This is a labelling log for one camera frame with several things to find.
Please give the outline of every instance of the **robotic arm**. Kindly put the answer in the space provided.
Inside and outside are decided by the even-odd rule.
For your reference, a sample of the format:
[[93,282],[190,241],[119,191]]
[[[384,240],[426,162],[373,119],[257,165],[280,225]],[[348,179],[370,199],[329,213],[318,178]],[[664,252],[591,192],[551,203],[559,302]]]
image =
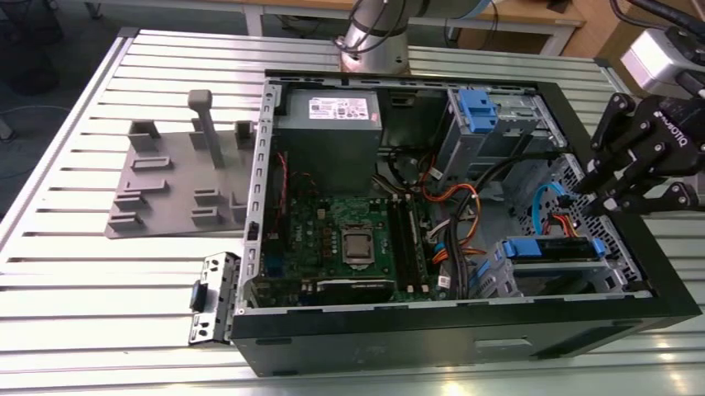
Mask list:
[[[404,73],[409,69],[406,25],[410,17],[473,17],[491,0],[358,0],[348,35],[334,41],[346,71]],[[628,0],[673,26],[627,16],[609,0],[617,17],[651,27],[623,57],[640,86],[653,95],[639,105],[613,95],[592,140],[595,159],[576,186],[599,198],[591,214],[611,211],[648,214],[705,210],[705,22],[656,0]],[[647,192],[672,177],[657,198]]]
[[400,74],[409,70],[406,26],[412,17],[473,17],[491,0],[358,0],[348,35],[334,40],[346,71]]
[[[593,215],[705,210],[705,23],[657,1],[628,1],[676,25],[648,29],[623,57],[655,95],[637,106],[631,96],[612,96],[592,139],[595,159],[575,192],[599,195]],[[672,177],[683,180],[645,198]]]

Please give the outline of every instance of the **expansion slot bracket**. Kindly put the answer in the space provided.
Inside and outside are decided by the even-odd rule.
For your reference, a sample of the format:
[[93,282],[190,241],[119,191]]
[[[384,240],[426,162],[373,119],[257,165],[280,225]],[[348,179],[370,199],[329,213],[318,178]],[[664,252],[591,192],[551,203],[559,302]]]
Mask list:
[[190,344],[230,344],[240,272],[241,257],[236,254],[223,252],[205,259],[191,295]]

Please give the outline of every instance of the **motherboard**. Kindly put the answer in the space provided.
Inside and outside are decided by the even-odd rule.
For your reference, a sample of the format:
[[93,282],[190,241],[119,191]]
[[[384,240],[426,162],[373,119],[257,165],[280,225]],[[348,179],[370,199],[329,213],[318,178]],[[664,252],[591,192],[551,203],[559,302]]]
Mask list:
[[289,201],[264,255],[260,304],[373,304],[434,297],[420,211],[410,196]]

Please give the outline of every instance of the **floor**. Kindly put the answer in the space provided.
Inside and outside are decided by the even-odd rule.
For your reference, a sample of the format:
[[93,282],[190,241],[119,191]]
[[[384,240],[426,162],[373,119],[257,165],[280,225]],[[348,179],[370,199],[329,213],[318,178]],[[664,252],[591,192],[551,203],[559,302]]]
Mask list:
[[[248,34],[245,16],[237,12],[118,5],[103,5],[102,12],[105,17],[94,21],[82,2],[59,0],[57,15],[66,38],[59,44],[46,47],[61,73],[61,85],[50,93],[25,97],[0,83],[0,117],[17,132],[17,139],[0,144],[0,219],[67,116],[67,110],[59,107],[71,109],[121,27]],[[348,23],[342,20],[290,21],[292,28],[282,29],[282,21],[277,16],[265,16],[264,25],[265,35],[305,36],[321,40],[341,35],[348,29]],[[410,26],[409,40],[413,45],[445,46],[444,29]],[[23,108],[5,114],[19,106],[35,105],[58,107]]]

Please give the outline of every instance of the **table surface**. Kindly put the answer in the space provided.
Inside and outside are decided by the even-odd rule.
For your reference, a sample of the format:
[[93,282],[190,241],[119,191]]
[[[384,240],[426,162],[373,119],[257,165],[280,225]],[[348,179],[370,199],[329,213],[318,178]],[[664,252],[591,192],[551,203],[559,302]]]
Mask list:
[[[191,130],[187,92],[214,92],[213,118],[257,120],[266,68],[338,69],[328,41],[142,31],[118,39],[22,199],[0,226],[0,393],[121,395],[695,394],[705,389],[705,318],[631,336],[573,359],[258,379],[236,348],[187,347],[201,260],[242,250],[236,234],[109,240],[103,230],[133,119]],[[557,83],[592,131],[616,87],[587,59],[412,47],[412,69]],[[648,224],[705,304],[705,227]]]
[[[237,0],[248,4],[286,7],[328,8],[337,10],[350,10],[356,0]],[[565,13],[555,12],[547,8],[545,1],[537,0],[504,0],[497,4],[497,11],[503,22],[539,23],[543,25],[571,25],[583,26],[585,18],[577,8],[571,4]],[[492,21],[495,10],[491,7],[483,11],[477,19]]]

